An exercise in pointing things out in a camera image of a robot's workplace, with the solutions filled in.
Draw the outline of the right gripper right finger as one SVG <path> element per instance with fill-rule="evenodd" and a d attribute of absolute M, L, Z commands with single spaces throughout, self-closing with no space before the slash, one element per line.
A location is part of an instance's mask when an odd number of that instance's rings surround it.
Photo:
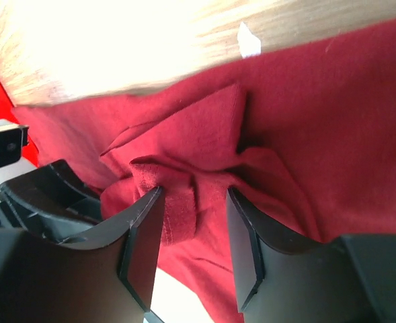
<path fill-rule="evenodd" d="M 343 235 L 322 244 L 233 187 L 227 221 L 246 322 L 396 322 L 396 234 Z"/>

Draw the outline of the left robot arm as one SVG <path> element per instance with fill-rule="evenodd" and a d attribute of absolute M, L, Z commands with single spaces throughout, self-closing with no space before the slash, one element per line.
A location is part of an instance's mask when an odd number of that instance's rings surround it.
<path fill-rule="evenodd" d="M 0 228 L 62 244 L 101 222 L 99 196 L 65 160 L 36 168 L 22 158 L 0 168 Z"/>

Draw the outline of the dark red t-shirt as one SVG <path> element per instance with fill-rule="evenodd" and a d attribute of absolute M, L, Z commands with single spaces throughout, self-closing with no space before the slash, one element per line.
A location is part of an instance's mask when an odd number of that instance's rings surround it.
<path fill-rule="evenodd" d="M 165 189 L 159 267 L 215 322 L 237 311 L 226 192 L 320 242 L 396 233 L 396 19 L 215 67 L 150 96 L 18 106 L 111 217 Z"/>

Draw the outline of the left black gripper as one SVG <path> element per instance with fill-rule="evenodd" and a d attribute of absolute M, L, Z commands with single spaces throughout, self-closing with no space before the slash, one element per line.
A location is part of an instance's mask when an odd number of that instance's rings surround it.
<path fill-rule="evenodd" d="M 60 159 L 0 183 L 0 228 L 20 228 L 51 242 L 102 222 L 99 196 Z"/>

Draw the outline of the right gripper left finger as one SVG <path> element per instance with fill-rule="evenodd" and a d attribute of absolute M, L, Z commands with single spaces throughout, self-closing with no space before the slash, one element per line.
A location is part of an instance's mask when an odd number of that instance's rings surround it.
<path fill-rule="evenodd" d="M 0 228 L 0 322 L 158 322 L 151 310 L 165 193 L 61 244 Z"/>

